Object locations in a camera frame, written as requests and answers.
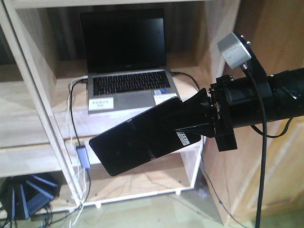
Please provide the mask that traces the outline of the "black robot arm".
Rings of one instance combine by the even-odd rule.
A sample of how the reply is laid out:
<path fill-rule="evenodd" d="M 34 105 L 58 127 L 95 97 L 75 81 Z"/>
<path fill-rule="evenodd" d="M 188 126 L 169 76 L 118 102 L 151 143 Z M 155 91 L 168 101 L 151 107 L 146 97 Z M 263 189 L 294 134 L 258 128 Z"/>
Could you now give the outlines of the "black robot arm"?
<path fill-rule="evenodd" d="M 289 119 L 304 114 L 304 70 L 262 76 L 258 85 L 266 120 Z M 237 149 L 234 129 L 260 124 L 262 114 L 257 93 L 248 77 L 224 75 L 184 102 L 174 129 L 216 139 L 220 152 Z"/>

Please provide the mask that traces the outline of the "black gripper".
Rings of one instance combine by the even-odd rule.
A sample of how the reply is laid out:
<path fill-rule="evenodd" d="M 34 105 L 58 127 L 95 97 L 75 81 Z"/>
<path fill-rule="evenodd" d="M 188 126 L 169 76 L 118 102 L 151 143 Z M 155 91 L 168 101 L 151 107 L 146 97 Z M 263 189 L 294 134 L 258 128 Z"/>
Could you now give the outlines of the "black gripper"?
<path fill-rule="evenodd" d="M 219 119 L 215 130 L 209 123 L 177 128 L 175 131 L 215 137 L 220 152 L 237 149 L 234 129 L 262 123 L 256 91 L 248 77 L 233 79 L 224 75 L 211 85 L 211 98 L 218 107 Z M 205 88 L 183 102 L 186 110 L 207 112 L 209 97 Z"/>

